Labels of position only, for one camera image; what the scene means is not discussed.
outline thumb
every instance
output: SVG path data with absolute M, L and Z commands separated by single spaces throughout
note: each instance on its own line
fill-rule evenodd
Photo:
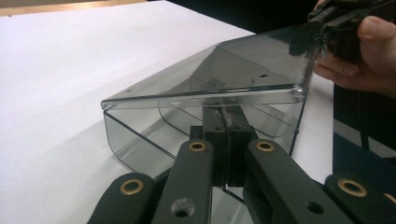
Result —
M 396 47 L 395 36 L 395 24 L 373 16 L 366 17 L 358 29 L 362 44 L 374 55 L 383 53 L 389 47 Z

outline white table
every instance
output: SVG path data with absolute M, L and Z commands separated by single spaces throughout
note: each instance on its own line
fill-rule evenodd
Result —
M 168 2 L 0 17 L 0 223 L 84 223 L 131 172 L 112 154 L 100 102 L 250 32 Z M 294 159 L 332 164 L 332 84 L 315 77 Z

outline person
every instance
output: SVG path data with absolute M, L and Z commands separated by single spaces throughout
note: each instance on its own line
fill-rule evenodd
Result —
M 377 92 L 396 99 L 396 25 L 368 16 L 357 35 L 361 40 L 361 62 L 350 63 L 329 53 L 326 58 L 319 56 L 314 72 L 345 89 Z

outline wooden surface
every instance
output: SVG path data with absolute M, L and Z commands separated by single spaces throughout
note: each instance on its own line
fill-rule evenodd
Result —
M 91 7 L 112 7 L 112 6 L 141 3 L 141 2 L 146 2 L 146 0 L 110 0 L 110 1 L 57 4 L 57 5 L 34 6 L 34 7 L 5 7 L 5 8 L 0 8 L 0 16 L 13 16 L 13 15 L 50 12 L 50 11 L 66 11 L 66 10 L 75 10 L 75 9 L 83 9 L 83 8 L 91 8 Z

